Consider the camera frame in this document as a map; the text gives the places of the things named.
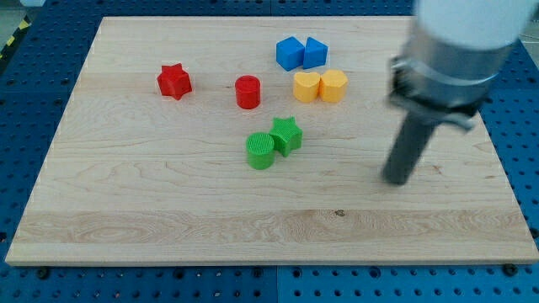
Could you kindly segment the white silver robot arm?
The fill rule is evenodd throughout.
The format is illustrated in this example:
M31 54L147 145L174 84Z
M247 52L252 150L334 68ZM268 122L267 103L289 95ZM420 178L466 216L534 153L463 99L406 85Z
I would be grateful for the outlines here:
M417 0L409 36L391 61L390 101L404 127L470 130L537 0Z

